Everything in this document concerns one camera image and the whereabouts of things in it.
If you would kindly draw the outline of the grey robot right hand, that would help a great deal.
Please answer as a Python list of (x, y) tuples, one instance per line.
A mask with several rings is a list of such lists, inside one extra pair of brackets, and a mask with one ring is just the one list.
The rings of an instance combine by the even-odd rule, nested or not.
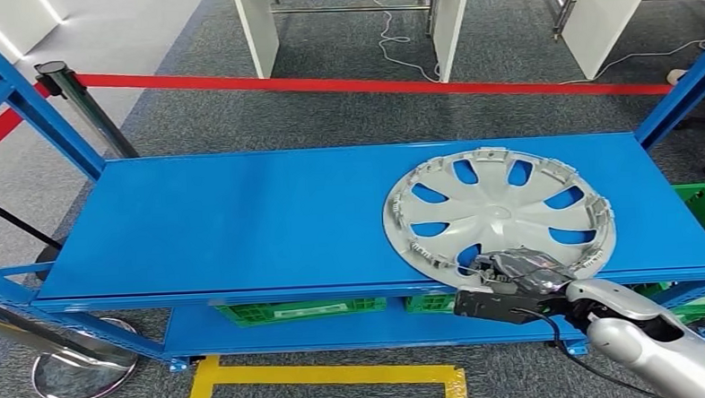
[(498, 294), (549, 295), (576, 280), (564, 264), (541, 251), (521, 247), (478, 255), (471, 269)]

